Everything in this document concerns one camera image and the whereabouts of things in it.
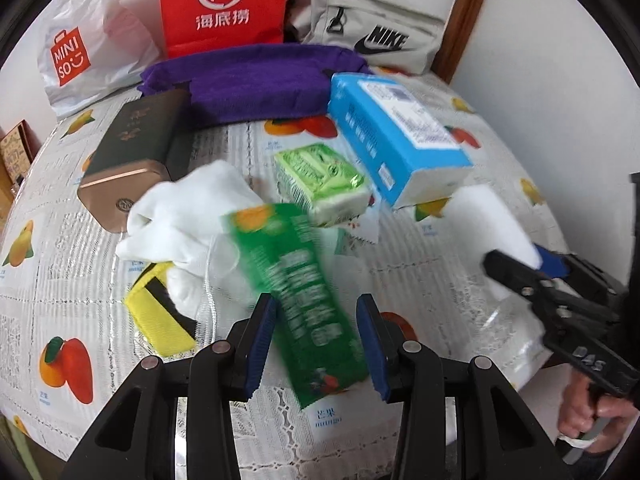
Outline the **right hand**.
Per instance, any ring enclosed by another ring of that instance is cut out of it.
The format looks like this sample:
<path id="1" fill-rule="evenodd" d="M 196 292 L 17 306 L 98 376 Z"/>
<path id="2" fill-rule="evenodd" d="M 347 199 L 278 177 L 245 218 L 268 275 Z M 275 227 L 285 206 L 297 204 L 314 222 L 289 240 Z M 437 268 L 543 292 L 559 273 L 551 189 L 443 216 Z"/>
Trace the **right hand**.
<path id="1" fill-rule="evenodd" d="M 597 418 L 608 418 L 610 422 L 593 442 L 589 453 L 614 450 L 623 440 L 628 427 L 637 419 L 639 411 L 634 404 L 612 396 L 601 396 L 593 403 L 589 394 L 590 379 L 572 370 L 570 381 L 562 395 L 559 410 L 558 430 L 563 436 L 577 438 L 591 430 Z"/>

